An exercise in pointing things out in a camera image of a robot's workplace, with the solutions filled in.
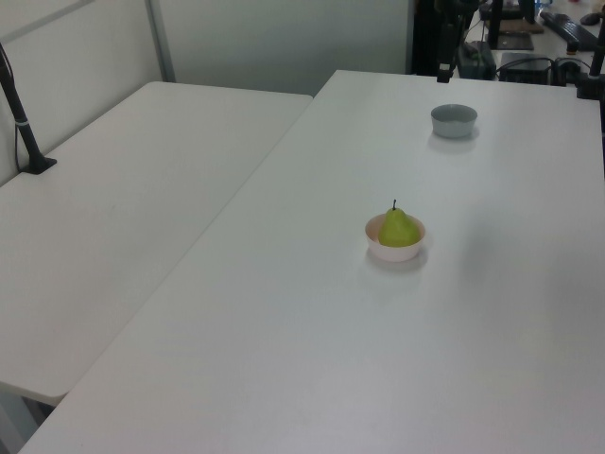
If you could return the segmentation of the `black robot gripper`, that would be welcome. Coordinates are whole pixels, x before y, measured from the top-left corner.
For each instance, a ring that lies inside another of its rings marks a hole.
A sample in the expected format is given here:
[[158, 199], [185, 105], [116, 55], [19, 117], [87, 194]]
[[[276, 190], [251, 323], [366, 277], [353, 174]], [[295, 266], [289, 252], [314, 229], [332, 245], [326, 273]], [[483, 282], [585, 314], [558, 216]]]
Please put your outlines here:
[[478, 10], [477, 0], [434, 0], [434, 9], [445, 22], [441, 26], [437, 53], [437, 82], [448, 83], [454, 72], [456, 51], [464, 37], [466, 20]]

